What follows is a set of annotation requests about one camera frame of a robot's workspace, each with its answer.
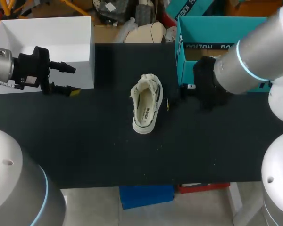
white box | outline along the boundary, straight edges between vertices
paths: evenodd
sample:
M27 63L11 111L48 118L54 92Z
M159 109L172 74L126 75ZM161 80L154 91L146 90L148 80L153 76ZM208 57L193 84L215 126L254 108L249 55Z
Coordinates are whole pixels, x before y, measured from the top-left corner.
M9 49L13 57L20 53L32 54L33 49L49 50L50 60L76 68L74 74L50 70L50 83L81 89L94 88L94 37L90 17L59 17L17 19L0 22L0 48ZM41 91L25 87L24 90L0 86L0 94Z

metal cylinder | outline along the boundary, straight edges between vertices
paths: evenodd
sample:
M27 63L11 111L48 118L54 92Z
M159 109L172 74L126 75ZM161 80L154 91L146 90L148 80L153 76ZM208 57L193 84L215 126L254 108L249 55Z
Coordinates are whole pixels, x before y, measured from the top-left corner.
M62 226L65 215L61 191L0 131L0 226Z
M283 134L264 155L262 181L264 217L269 226L283 226Z
M8 82L14 70L14 59L11 51L0 48L0 81Z
M283 7L216 60L214 73L234 94L283 76Z

tile floor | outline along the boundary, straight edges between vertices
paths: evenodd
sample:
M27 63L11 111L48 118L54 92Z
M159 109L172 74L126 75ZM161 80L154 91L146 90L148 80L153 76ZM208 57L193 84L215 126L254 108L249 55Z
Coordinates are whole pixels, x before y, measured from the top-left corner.
M242 201L259 182L238 183ZM122 210L118 187L65 189L67 221L65 226L232 226L226 191L176 194L166 202ZM258 213L248 226L266 226Z

canvas shoe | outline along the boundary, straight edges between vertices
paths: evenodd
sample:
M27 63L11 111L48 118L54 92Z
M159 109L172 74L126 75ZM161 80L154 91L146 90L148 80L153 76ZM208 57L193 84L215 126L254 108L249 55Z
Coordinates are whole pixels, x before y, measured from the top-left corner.
M163 98L160 80L153 74L143 74L131 89L131 97L134 105L133 129L140 134L150 133Z

shoe insole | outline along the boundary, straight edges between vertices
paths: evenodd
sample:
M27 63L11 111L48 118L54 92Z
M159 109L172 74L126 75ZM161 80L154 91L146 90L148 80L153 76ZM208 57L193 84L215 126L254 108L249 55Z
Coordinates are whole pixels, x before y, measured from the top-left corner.
M140 102L137 108L137 119L141 126L149 126L153 119L152 93L149 88L140 93Z

